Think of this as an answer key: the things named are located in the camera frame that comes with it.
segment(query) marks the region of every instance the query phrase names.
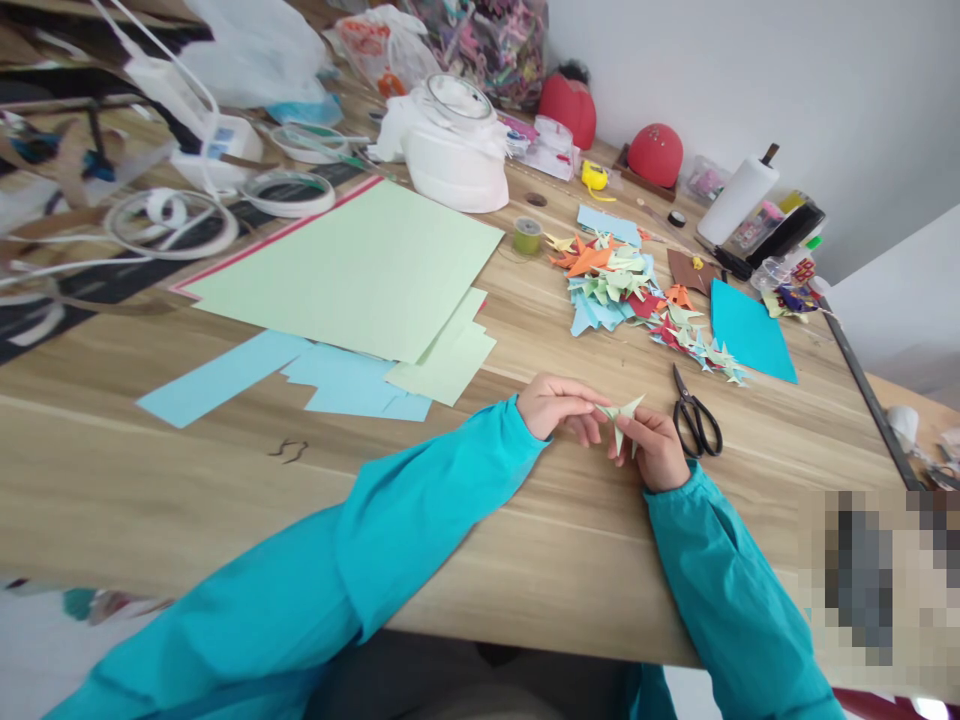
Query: black scissors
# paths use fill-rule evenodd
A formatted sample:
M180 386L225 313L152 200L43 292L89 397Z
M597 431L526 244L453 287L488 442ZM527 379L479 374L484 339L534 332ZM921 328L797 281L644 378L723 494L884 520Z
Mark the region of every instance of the black scissors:
M677 404L673 406L673 424L677 427L677 434L680 436L680 446L687 455L694 459L702 457L704 452L706 452L707 455L716 457L723 451L723 435L720 434L720 425L717 424L716 418L707 410L707 406L687 390L687 386L683 384L683 378L680 377L680 370L677 368L676 363L673 364L673 378L677 381L677 390L680 391L680 399L677 400ZM690 434L693 435L693 439L697 444L696 452L688 448L687 444L683 441L683 433L680 432L681 412L683 412L683 417L687 420L687 427L690 428ZM710 447L707 442L707 435L703 431L703 415L706 415L707 420L713 425L713 432L717 436L717 446L715 448Z

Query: white plastic bag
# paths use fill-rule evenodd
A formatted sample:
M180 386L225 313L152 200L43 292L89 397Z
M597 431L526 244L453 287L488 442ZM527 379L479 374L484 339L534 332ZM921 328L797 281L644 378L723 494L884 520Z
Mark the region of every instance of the white plastic bag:
M327 100L316 78L329 67L326 46L284 0L186 3L210 26L214 40L190 43L180 59L217 102L250 108Z
M426 26L393 5L338 20L336 30L353 69L383 97L406 95L428 76L442 72L421 38Z

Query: human hand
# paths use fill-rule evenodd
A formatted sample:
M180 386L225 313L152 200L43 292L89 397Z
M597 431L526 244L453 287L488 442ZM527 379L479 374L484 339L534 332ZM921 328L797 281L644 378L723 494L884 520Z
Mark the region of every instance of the human hand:
M537 440L546 440L566 423L584 447L600 442L600 423L607 416L594 405L609 407L608 398L572 378L537 375L517 398L517 411Z
M640 478L652 493L667 492L682 487L690 479L690 468L683 456L680 436L673 420L654 410L638 407L633 418L621 415L617 427L624 434L623 446L617 454L616 440L610 437L607 456L616 459L617 467L630 457L632 445L627 438L637 443L637 467Z

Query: yellow tape measure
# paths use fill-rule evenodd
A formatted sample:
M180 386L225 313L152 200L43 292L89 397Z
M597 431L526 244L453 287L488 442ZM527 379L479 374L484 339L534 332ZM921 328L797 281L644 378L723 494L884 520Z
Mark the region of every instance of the yellow tape measure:
M599 202L616 202L616 198L602 198L594 194L594 190L603 190L607 186L609 176L607 171L589 160L583 161L583 170L580 172L580 181L587 186L590 197Z

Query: teal jacket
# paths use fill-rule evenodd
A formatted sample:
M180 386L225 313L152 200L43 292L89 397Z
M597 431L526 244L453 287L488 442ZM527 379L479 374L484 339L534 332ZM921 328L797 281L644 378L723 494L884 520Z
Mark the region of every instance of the teal jacket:
M51 720L294 720L326 664L419 590L506 503L549 443L516 399L368 463L350 497L218 570L114 648ZM648 495L683 621L725 718L843 718L810 632L730 503L700 469ZM633 718L674 720L655 665L636 666Z

